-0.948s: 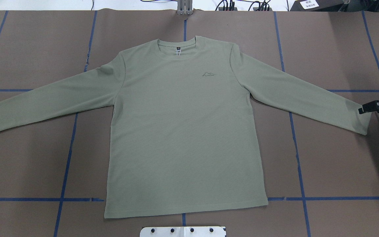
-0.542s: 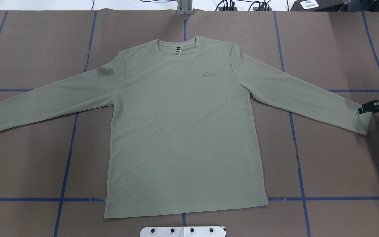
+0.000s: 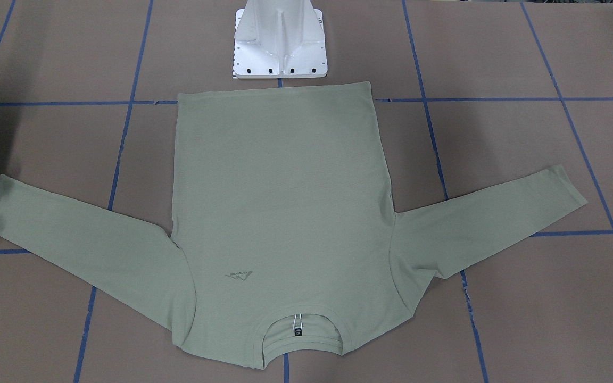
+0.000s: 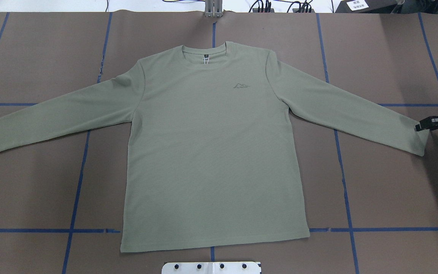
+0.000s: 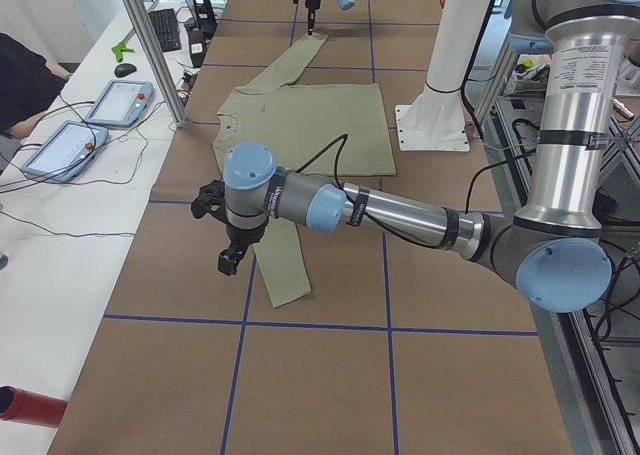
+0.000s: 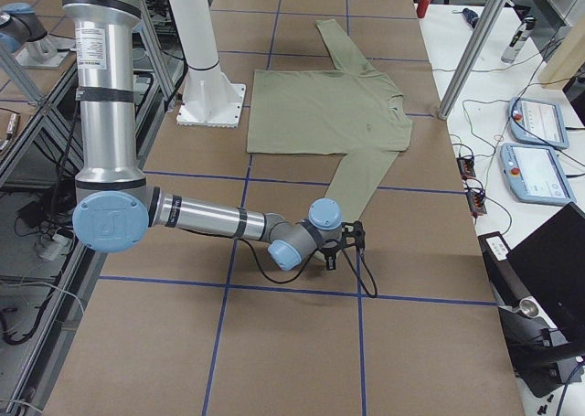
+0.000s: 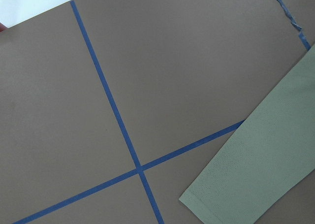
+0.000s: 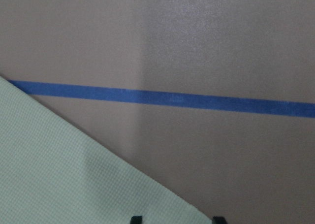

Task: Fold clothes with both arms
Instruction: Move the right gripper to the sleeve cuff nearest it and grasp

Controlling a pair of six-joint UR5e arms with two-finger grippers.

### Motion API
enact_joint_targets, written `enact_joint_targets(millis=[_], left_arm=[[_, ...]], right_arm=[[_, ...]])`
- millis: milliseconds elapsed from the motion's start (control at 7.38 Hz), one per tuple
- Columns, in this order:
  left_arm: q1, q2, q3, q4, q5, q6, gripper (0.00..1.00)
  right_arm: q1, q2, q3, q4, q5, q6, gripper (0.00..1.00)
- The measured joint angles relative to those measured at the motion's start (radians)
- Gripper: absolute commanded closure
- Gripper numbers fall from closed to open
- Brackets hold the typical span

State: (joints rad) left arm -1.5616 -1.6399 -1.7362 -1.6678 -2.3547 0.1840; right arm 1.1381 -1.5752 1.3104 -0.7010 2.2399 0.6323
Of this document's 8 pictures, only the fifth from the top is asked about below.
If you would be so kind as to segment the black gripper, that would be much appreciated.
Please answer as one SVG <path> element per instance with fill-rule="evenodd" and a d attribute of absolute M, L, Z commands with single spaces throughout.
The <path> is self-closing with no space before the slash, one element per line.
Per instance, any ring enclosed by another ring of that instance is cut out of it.
<path fill-rule="evenodd" d="M 264 236 L 265 222 L 251 228 L 240 228 L 226 221 L 226 234 L 229 238 L 229 246 L 219 253 L 217 269 L 224 275 L 236 275 L 248 247 L 259 243 Z"/>
<path fill-rule="evenodd" d="M 316 10 L 321 6 L 321 0 L 306 0 L 305 6 L 307 10 L 307 34 L 311 36 L 314 33 L 316 25 Z"/>

